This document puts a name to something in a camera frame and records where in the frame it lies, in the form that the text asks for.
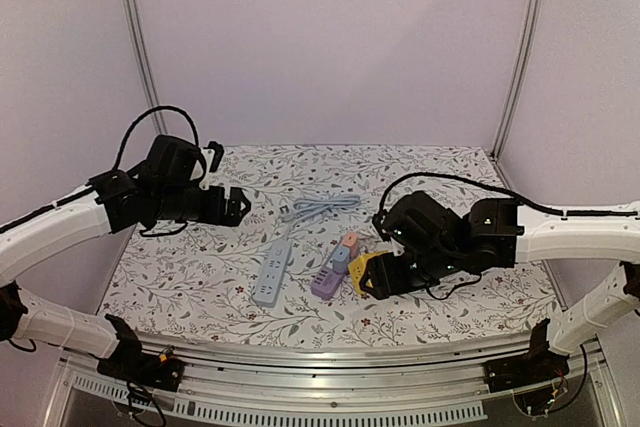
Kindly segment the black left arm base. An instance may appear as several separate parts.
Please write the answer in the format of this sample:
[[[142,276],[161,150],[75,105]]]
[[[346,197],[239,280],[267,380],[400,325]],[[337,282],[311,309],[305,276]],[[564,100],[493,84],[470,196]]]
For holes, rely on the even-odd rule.
[[[97,372],[114,379],[137,383],[168,392],[177,392],[185,363],[168,345],[160,353],[145,353],[136,333],[121,318],[107,314],[106,320],[116,332],[118,344],[107,358],[98,361]]]

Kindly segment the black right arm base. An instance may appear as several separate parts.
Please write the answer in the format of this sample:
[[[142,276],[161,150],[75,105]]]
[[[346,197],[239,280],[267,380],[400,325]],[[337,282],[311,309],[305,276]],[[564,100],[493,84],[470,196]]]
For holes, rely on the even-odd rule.
[[[553,380],[569,373],[568,355],[550,350],[545,319],[531,332],[529,349],[519,355],[489,360],[483,364],[484,383],[490,393],[502,392]]]

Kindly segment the light blue power strip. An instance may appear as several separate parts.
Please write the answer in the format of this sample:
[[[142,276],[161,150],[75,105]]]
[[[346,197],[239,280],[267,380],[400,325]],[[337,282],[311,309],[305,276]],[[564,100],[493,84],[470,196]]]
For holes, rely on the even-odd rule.
[[[267,252],[262,263],[252,300],[260,307],[274,307],[290,260],[293,243],[288,239],[278,239]]]

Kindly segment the yellow cube socket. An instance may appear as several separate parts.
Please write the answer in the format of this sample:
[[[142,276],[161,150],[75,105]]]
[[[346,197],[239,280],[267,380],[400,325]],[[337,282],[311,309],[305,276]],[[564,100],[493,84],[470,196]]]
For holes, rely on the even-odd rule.
[[[387,251],[376,251],[370,253],[364,253],[352,260],[349,265],[349,274],[354,287],[354,291],[357,295],[363,296],[365,292],[360,287],[360,281],[363,278],[366,270],[367,262],[375,257],[387,254]]]

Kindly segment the purple power strip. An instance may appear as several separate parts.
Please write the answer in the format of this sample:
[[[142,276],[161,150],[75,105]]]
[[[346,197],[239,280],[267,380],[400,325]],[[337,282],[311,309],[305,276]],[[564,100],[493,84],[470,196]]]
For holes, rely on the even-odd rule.
[[[339,245],[341,245],[341,243],[342,243],[342,240],[335,246],[334,250]],[[335,294],[338,287],[342,283],[344,277],[349,271],[348,269],[345,275],[341,275],[341,274],[335,273],[331,269],[330,260],[334,250],[332,251],[331,255],[329,256],[325,264],[320,268],[318,273],[315,275],[315,277],[313,278],[310,284],[311,293],[322,300],[328,300]]]

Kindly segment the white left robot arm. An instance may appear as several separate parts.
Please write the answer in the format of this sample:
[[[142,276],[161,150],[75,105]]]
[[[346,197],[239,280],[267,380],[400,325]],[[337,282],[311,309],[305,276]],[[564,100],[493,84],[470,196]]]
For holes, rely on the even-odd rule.
[[[157,136],[146,158],[124,169],[119,161],[65,197],[1,227],[1,339],[26,339],[105,359],[128,381],[148,373],[148,359],[117,316],[87,315],[22,289],[17,279],[41,262],[89,240],[137,225],[154,236],[160,221],[179,234],[191,223],[237,227],[251,210],[242,189],[214,183],[224,148]]]

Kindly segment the pink plug adapter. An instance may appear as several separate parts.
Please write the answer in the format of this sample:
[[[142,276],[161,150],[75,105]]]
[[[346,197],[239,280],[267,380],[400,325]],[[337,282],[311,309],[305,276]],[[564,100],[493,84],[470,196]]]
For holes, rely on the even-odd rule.
[[[359,255],[359,236],[355,232],[348,232],[342,239],[342,246],[349,250],[351,259]]]

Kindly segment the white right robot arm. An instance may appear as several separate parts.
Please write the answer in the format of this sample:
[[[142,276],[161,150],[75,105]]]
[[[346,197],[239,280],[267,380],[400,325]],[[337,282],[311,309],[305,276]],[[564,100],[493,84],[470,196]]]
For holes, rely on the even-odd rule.
[[[604,259],[616,265],[576,305],[534,327],[517,374],[537,383],[583,342],[639,307],[639,204],[552,207],[487,186],[490,197],[458,215],[424,191],[379,203],[372,224],[391,244],[366,263],[360,289],[383,300],[428,290],[458,272],[556,259]]]

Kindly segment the blue plug adapter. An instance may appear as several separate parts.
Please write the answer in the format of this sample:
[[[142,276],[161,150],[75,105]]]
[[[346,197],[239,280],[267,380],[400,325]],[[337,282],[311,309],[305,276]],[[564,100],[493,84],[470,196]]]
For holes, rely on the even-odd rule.
[[[339,245],[331,256],[331,269],[337,274],[345,275],[350,261],[351,250],[344,245]]]

